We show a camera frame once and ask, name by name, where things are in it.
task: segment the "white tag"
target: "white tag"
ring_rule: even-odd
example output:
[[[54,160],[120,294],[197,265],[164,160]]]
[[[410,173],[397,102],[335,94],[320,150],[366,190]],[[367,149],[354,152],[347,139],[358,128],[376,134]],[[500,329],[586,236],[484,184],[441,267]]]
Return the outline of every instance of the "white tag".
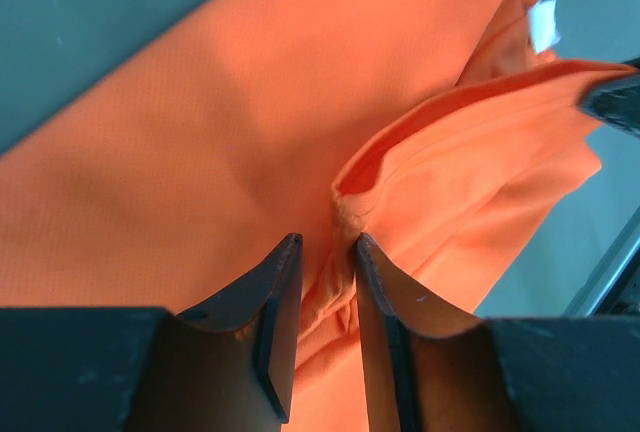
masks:
[[[529,34],[536,54],[560,41],[556,29],[556,1],[543,0],[529,9]]]

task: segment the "folded fabric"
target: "folded fabric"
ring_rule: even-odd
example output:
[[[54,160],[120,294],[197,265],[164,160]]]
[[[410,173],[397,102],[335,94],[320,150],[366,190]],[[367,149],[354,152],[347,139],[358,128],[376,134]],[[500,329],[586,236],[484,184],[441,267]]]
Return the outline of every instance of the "folded fabric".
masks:
[[[177,312],[301,232],[286,430],[366,430],[357,234],[472,310],[598,168],[630,69],[544,65],[536,1],[210,0],[0,160],[0,303]]]

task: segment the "orange cloth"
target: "orange cloth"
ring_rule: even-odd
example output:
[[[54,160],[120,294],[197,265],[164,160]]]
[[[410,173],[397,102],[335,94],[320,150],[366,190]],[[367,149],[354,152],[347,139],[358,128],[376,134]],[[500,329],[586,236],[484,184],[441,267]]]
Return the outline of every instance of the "orange cloth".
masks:
[[[301,232],[286,430],[366,430],[357,234],[473,310],[598,169],[574,104],[630,69],[541,65],[534,2],[210,0],[2,158],[0,302],[179,311]]]

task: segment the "orange fabric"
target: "orange fabric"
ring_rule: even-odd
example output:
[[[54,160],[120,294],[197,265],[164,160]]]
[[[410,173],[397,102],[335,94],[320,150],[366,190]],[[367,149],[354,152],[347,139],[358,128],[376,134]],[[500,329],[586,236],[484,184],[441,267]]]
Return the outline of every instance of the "orange fabric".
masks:
[[[543,65],[534,2],[210,0],[2,158],[0,302],[178,311],[301,232],[287,430],[366,430],[357,234],[472,310],[598,169],[630,69]]]

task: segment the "wrinkled fabric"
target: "wrinkled fabric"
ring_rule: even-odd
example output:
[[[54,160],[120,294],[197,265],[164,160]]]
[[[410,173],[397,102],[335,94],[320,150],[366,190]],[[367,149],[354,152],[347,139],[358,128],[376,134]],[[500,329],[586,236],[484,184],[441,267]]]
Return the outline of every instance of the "wrinkled fabric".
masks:
[[[357,235],[471,311],[598,170],[631,69],[534,54],[536,1],[209,0],[0,160],[0,302],[177,312],[300,232],[285,430],[367,430]]]

